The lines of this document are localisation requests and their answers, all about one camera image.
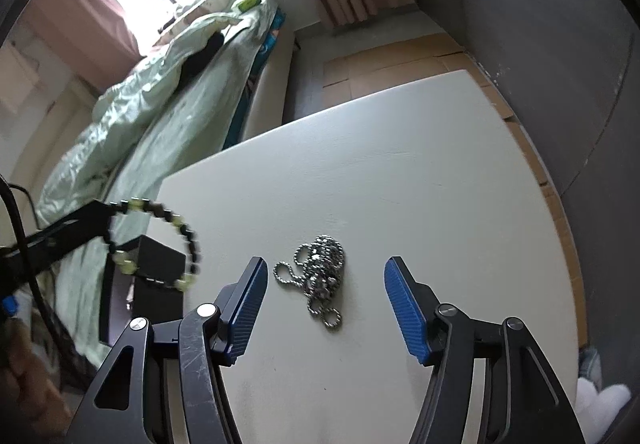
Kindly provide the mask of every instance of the white table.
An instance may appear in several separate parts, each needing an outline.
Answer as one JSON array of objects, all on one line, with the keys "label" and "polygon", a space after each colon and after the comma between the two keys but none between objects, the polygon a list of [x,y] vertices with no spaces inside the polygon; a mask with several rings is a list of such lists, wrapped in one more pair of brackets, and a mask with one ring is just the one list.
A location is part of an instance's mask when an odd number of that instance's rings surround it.
[{"label": "white table", "polygon": [[[223,370],[247,444],[409,441],[430,368],[409,355],[385,294],[394,255],[473,318],[522,318],[574,401],[577,334],[561,246],[519,148],[465,71],[253,138],[167,178],[159,200],[200,240],[189,309],[237,280],[253,255],[270,268],[292,262],[323,233],[344,246],[337,332],[270,274],[247,352]],[[149,234],[182,249],[162,222]],[[477,361],[464,442],[476,442],[483,374]]]}]

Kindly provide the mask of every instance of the black bead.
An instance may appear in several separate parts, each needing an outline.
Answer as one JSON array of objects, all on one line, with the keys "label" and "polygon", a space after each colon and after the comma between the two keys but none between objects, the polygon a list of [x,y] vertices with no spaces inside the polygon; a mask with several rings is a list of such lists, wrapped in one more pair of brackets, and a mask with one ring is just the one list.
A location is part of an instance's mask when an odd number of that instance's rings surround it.
[{"label": "black bead", "polygon": [[162,204],[155,203],[152,210],[156,218],[164,218],[164,206]]}]

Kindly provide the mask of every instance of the ridged blue surface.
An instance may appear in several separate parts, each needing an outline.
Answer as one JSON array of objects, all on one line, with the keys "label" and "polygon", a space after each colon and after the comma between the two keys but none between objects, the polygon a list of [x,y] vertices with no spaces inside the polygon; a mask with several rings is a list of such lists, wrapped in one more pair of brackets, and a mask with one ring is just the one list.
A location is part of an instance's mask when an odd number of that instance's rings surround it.
[{"label": "ridged blue surface", "polygon": [[426,363],[430,354],[425,338],[427,321],[393,260],[385,265],[385,289],[409,353],[417,357],[420,364]]},{"label": "ridged blue surface", "polygon": [[254,329],[255,319],[258,317],[262,298],[267,290],[267,265],[262,262],[247,288],[242,303],[236,315],[229,323],[229,343],[231,348],[227,355],[235,360],[244,354],[249,343],[249,337]]}]

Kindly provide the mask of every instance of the green bedsheet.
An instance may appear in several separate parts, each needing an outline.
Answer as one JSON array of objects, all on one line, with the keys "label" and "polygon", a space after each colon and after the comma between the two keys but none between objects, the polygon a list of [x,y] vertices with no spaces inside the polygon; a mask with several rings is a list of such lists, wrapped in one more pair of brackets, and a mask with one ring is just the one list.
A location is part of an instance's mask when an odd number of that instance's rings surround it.
[{"label": "green bedsheet", "polygon": [[[94,107],[94,122],[47,180],[37,204],[41,220],[49,224],[95,198],[155,199],[165,177],[219,152],[276,9],[273,0],[262,0],[242,14],[203,16],[107,90]],[[174,94],[185,59],[228,26],[212,62]],[[114,241],[145,233],[148,222],[137,213],[116,218]],[[61,262],[56,280],[56,312],[77,351],[95,366],[109,350],[98,342],[105,257],[103,241],[93,240]]]}]

